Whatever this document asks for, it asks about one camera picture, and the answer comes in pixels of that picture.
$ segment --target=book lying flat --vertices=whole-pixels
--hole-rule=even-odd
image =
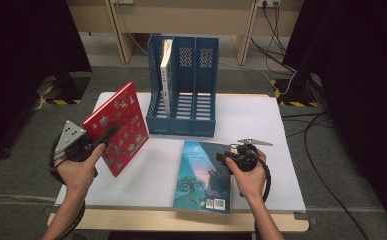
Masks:
[[[230,213],[231,175],[216,160],[230,145],[184,141],[173,207],[184,210]]]
[[[95,141],[110,128],[116,129],[102,156],[115,177],[149,139],[132,81],[88,116],[82,125]]]

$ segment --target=forearm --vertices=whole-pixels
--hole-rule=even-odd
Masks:
[[[84,204],[86,195],[86,191],[67,190],[65,199],[44,234],[43,240],[56,239],[74,223]]]
[[[284,239],[261,197],[247,199],[263,240]]]

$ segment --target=book cover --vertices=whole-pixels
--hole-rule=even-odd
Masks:
[[[231,175],[216,160],[229,145],[184,141],[173,207],[185,210],[230,213]]]
[[[93,140],[99,139],[110,127],[117,126],[117,132],[109,139],[102,156],[115,177],[149,139],[133,81],[122,86],[82,125]]]
[[[162,98],[164,100],[166,116],[171,116],[171,96],[172,96],[172,67],[171,51],[172,39],[163,41],[163,54],[161,61]]]

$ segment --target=black cable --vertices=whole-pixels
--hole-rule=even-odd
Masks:
[[[262,10],[263,10],[263,12],[264,12],[264,16],[265,16],[265,18],[267,19],[267,22],[268,22],[268,25],[270,26],[270,29],[271,29],[271,32],[272,32],[272,37],[271,37],[271,42],[272,41],[274,41],[274,43],[280,48],[280,49],[283,49],[283,50],[286,50],[285,48],[284,48],[284,46],[283,46],[283,44],[281,43],[281,41],[280,41],[280,38],[278,37],[278,34],[276,33],[276,31],[274,30],[274,28],[273,28],[273,26],[272,26],[272,24],[271,24],[271,21],[270,21],[270,19],[268,18],[268,16],[267,16],[267,13],[265,12],[265,9],[266,9],[266,7],[263,7],[262,8]],[[277,8],[276,8],[276,27],[278,28],[278,19],[277,19],[278,17],[277,17]]]
[[[310,121],[305,121],[305,120],[300,120],[300,119],[285,119],[283,120],[285,122],[303,122],[303,123],[311,123]],[[319,122],[316,122],[313,124],[313,126],[320,126],[320,127],[325,127],[325,128],[333,128],[333,126],[327,126],[327,125],[324,125],[324,124],[321,124],[322,122],[325,122],[325,121],[330,121],[330,119],[324,119],[324,120],[321,120]]]
[[[278,21],[280,20],[280,5],[278,4],[278,2],[274,3],[275,4],[275,14],[276,14],[276,17],[275,17],[275,32],[276,32],[276,38],[278,40],[278,42],[280,43],[280,51],[283,53],[283,55],[286,53],[286,48],[284,47],[283,43],[281,42],[280,38],[279,38],[279,33],[278,33]]]
[[[305,113],[305,114],[295,114],[295,115],[287,115],[287,116],[281,116],[281,118],[291,118],[291,117],[305,117],[305,116],[316,116],[324,114],[325,112],[321,113]]]
[[[317,116],[315,116],[312,121],[310,122],[310,124],[306,127],[305,129],[305,134],[304,134],[304,145],[305,145],[305,151],[306,151],[306,155],[308,156],[308,159],[312,165],[312,168],[314,169],[315,173],[317,174],[318,178],[320,179],[321,183],[324,185],[324,187],[328,190],[328,192],[331,194],[331,196],[333,196],[333,198],[340,204],[340,206],[343,208],[343,210],[348,214],[348,216],[352,219],[352,221],[355,223],[355,225],[358,227],[359,231],[361,232],[362,236],[365,238],[365,239],[369,239],[367,234],[364,232],[364,230],[362,229],[362,227],[359,225],[358,221],[352,216],[352,214],[349,212],[349,210],[346,208],[346,206],[340,201],[340,199],[331,191],[331,189],[329,188],[329,186],[326,184],[326,182],[324,181],[324,179],[322,178],[321,174],[319,173],[317,167],[315,166],[315,163],[314,161],[312,160],[311,158],[311,154],[309,153],[309,150],[308,150],[308,144],[307,144],[307,133],[308,133],[308,130],[309,128],[313,125],[313,122],[315,120],[317,120],[318,117],[324,115],[325,112],[321,113],[321,114],[318,114]]]
[[[327,121],[327,120],[329,120],[329,119],[321,120],[321,121],[319,121],[319,122],[317,122],[317,123],[314,123],[314,124],[312,124],[311,127],[316,126],[316,125],[319,125],[319,126],[326,127],[326,128],[333,128],[333,127],[330,127],[330,126],[325,126],[325,125],[319,124],[319,123],[324,122],[324,121]],[[302,131],[299,131],[299,132],[292,133],[292,134],[290,134],[290,135],[286,135],[286,138],[293,137],[293,136],[298,135],[298,134],[303,133],[303,132],[305,132],[305,129],[302,130]]]
[[[59,237],[55,238],[55,240],[63,240],[65,239],[72,231],[75,230],[75,228],[78,226],[78,224],[81,222],[81,219],[84,217],[84,212],[86,210],[86,202],[83,202],[83,206],[81,206],[80,212],[78,213],[77,218],[74,220],[74,222],[69,226]]]
[[[289,70],[290,72],[294,73],[295,70],[293,70],[292,68],[290,68],[289,66],[286,66],[284,65],[282,62],[280,62],[278,59],[276,59],[275,57],[273,57],[272,55],[270,55],[269,53],[272,53],[271,51],[268,51],[267,49],[264,49],[262,47],[260,47],[254,40],[253,38],[250,38],[252,40],[252,43],[258,48],[259,52],[261,52],[262,54],[264,54],[266,57],[269,57],[271,60],[273,60],[274,62],[278,63],[280,66],[284,67],[285,69]],[[290,73],[282,73],[282,72],[276,72],[276,71],[273,71],[269,66],[268,66],[268,61],[266,61],[266,64],[267,64],[267,68],[271,71],[271,72],[274,72],[274,73],[278,73],[278,74],[287,74],[287,75],[292,75]]]
[[[55,140],[52,143],[52,147],[50,148],[49,170],[50,170],[50,175],[52,175],[52,177],[54,177],[58,182],[65,185],[65,182],[63,181],[62,177],[59,175],[58,170],[55,166],[55,150],[56,150],[56,147],[58,146],[60,137],[61,135],[56,136]]]
[[[250,151],[250,152],[252,152],[251,155],[254,156],[254,158],[262,164],[262,167],[264,168],[264,171],[265,171],[265,176],[267,177],[264,194],[262,195],[262,201],[264,201],[265,203],[267,201],[268,195],[270,193],[270,188],[271,188],[270,169],[268,168],[268,165],[264,161],[262,161],[262,159],[259,158],[259,156],[256,153],[254,153],[253,151]],[[256,225],[256,221],[254,225],[255,225],[256,240],[262,240],[261,234],[259,233],[258,225]]]

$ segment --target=electrical outlet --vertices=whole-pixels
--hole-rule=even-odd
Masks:
[[[281,4],[281,0],[259,0],[258,7],[263,7],[262,3],[264,1],[267,2],[267,8],[274,8],[277,6],[277,4],[278,4],[278,7],[280,7],[280,4]]]

